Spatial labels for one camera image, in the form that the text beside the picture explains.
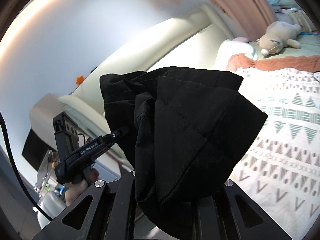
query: human hand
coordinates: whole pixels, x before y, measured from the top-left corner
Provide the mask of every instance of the human hand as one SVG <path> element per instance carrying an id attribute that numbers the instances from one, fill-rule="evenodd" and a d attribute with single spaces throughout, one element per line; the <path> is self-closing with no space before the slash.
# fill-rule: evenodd
<path id="1" fill-rule="evenodd" d="M 95 168 L 92 169 L 89 178 L 92 181 L 96 181 L 99 177 L 99 171 L 97 171 Z M 77 197 L 79 197 L 88 187 L 87 181 L 84 179 L 80 183 L 74 185 L 73 187 L 69 188 L 66 191 L 65 198 L 66 198 L 66 204 L 67 206 L 70 205 L 73 201 L 76 200 Z"/>

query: white wall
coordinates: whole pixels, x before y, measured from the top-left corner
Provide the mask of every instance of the white wall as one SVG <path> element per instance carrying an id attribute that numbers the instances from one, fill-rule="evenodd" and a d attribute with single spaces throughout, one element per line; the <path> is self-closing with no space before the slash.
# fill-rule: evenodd
<path id="1" fill-rule="evenodd" d="M 26 23 L 0 54 L 0 111 L 17 167 L 31 184 L 36 171 L 21 156 L 30 108 L 46 93 L 72 92 L 77 76 L 88 75 L 130 38 L 204 2 L 55 0 Z"/>

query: cream headboard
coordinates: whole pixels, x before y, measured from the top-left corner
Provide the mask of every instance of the cream headboard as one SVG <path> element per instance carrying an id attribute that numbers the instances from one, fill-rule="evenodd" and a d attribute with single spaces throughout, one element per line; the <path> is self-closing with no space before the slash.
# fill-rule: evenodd
<path id="1" fill-rule="evenodd" d="M 173 65 L 211 68 L 220 44 L 232 38 L 213 6 L 204 4 L 188 14 L 153 26 L 124 44 L 101 63 L 72 95 L 102 114 L 100 76 Z"/>

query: metal bolt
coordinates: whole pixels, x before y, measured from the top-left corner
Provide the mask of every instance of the metal bolt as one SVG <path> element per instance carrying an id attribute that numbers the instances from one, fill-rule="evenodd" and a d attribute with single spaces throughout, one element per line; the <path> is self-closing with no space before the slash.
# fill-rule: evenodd
<path id="1" fill-rule="evenodd" d="M 227 181 L 224 183 L 224 185 L 231 187 L 233 185 L 233 181 L 231 179 L 227 179 Z"/>
<path id="2" fill-rule="evenodd" d="M 104 181 L 103 180 L 97 180 L 95 183 L 94 183 L 94 185 L 96 186 L 96 187 L 103 187 L 104 186 Z"/>

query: black cloth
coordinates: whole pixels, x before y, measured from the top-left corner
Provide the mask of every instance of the black cloth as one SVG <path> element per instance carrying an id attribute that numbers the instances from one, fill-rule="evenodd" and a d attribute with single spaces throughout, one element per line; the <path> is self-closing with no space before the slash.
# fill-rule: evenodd
<path id="1" fill-rule="evenodd" d="M 267 115 L 237 91 L 231 72 L 167 67 L 100 77 L 111 131 L 135 167 L 136 200 L 161 230 L 192 239 L 190 201 L 214 195 Z"/>

